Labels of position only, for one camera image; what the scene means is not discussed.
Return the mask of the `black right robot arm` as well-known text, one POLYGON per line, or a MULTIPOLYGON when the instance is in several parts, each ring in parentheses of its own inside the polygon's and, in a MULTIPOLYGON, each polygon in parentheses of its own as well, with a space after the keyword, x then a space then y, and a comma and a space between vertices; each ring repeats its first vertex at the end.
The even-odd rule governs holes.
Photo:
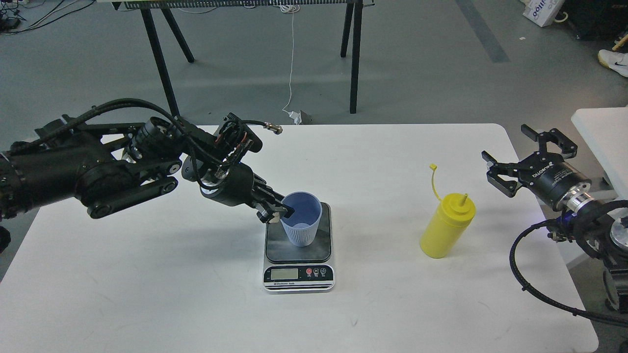
POLYGON ((527 188, 559 212, 559 217, 531 225, 518 235, 509 253, 512 274, 523 291, 551 306, 595 322, 626 327, 627 201, 604 203, 590 195, 591 180, 567 162, 576 156, 578 147, 560 130, 536 132, 522 125, 521 132, 538 143, 538 150, 517 163, 500 163, 483 151, 488 182, 510 198, 521 188, 527 188), (516 264, 516 248, 529 233, 543 227, 556 243, 576 243, 586 255, 601 260, 605 268, 606 304, 620 313, 618 317, 559 303, 523 277, 516 264))

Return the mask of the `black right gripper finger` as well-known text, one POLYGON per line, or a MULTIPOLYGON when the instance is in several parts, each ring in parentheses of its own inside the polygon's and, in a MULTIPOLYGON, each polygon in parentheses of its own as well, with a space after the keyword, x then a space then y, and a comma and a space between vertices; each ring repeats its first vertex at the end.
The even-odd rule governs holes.
POLYGON ((561 149, 560 154, 563 158, 574 158, 577 155, 578 146, 556 128, 538 133, 528 125, 522 124, 521 132, 538 143, 539 152, 546 153, 548 151, 547 143, 554 143, 561 149))
POLYGON ((487 180, 504 195, 513 198, 521 188, 518 163, 500 163, 487 151, 481 152, 482 159, 487 162, 487 180))

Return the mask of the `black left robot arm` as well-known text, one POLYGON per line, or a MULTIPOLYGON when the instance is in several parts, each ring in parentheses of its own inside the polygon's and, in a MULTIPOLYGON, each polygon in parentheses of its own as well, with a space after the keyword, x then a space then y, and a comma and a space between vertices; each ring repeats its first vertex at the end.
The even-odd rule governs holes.
POLYGON ((210 134, 142 99, 116 99, 76 118, 67 115, 1 153, 1 219, 76 198, 93 219, 166 195, 179 182, 197 183, 207 199, 248 205, 262 223, 291 217, 294 208, 242 163, 262 141, 251 125, 282 127, 228 114, 210 134))

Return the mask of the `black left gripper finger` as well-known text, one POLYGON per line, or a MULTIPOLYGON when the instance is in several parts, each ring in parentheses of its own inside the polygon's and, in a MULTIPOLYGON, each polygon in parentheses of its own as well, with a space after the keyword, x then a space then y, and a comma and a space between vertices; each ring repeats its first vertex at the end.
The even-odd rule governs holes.
POLYGON ((278 194, 272 187, 265 183, 255 183, 255 197, 256 199, 264 200, 266 202, 282 202, 285 198, 283 195, 278 194))
POLYGON ((290 218, 294 208, 282 202, 262 201, 256 204, 257 217, 262 223, 278 223, 282 217, 290 218))

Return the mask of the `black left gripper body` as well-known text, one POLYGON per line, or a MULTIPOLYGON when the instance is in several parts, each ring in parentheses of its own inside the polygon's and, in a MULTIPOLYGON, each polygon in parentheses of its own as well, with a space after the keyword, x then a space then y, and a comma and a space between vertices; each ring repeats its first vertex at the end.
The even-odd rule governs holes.
POLYGON ((202 188, 201 195, 226 206, 246 204, 252 208, 267 199, 267 194, 261 183, 256 181, 253 170, 245 164, 232 167, 217 189, 202 188))

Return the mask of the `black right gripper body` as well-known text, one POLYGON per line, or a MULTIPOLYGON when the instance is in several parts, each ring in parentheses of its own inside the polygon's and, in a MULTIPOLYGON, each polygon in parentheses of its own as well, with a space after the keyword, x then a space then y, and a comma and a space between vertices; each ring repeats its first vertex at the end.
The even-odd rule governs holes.
POLYGON ((557 153, 535 152, 520 161, 517 170, 518 185, 512 194, 525 187, 554 211, 567 208, 571 191, 584 192, 591 186, 589 178, 557 153))

